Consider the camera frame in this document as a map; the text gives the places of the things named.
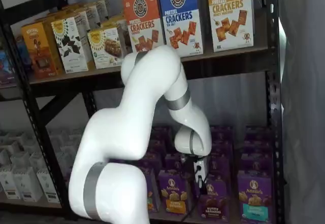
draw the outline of shelf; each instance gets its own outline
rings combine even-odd
[[[45,195],[37,202],[26,202],[23,200],[9,200],[4,191],[0,193],[0,210],[43,215],[64,214],[61,204],[49,203]]]

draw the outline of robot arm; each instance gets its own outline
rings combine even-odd
[[[143,173],[131,165],[108,163],[109,159],[144,156],[155,105],[163,95],[171,116],[183,124],[175,138],[178,151],[208,155],[211,134],[205,115],[192,104],[174,49],[160,46],[147,54],[129,54],[121,75],[125,89],[120,105],[96,112],[87,124],[71,173],[69,201],[72,210],[86,218],[148,224]]]

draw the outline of snack box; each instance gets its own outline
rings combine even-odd
[[[158,0],[123,0],[123,5],[133,52],[165,44]]]
[[[66,73],[94,69],[83,16],[72,13],[51,24]]]
[[[237,179],[242,223],[272,223],[271,177],[265,172],[239,171]]]
[[[160,207],[160,197],[153,169],[140,167],[140,170],[143,172],[147,182],[148,211],[158,212]]]
[[[200,0],[160,0],[166,42],[180,57],[203,54]]]
[[[119,24],[92,30],[88,33],[88,39],[97,69],[122,65],[127,51]]]
[[[190,185],[176,170],[161,170],[158,176],[166,212],[186,214],[192,205]]]
[[[207,178],[207,194],[199,199],[199,214],[202,218],[214,218],[229,221],[230,198],[226,182],[218,174],[209,174]]]
[[[209,0],[214,51],[254,45],[252,0]]]
[[[47,18],[21,28],[36,78],[47,78],[63,73],[51,23]]]

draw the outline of purple annie's box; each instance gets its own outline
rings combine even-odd
[[[229,221],[229,197],[221,175],[209,174],[206,186],[208,194],[199,200],[201,217]]]
[[[257,171],[239,171],[237,177],[242,222],[272,223],[271,177]]]

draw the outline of product label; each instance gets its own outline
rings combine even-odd
[[[133,52],[164,44],[157,0],[123,0]]]
[[[214,51],[253,46],[252,0],[209,0]]]
[[[160,0],[167,45],[183,56],[203,54],[198,0]]]

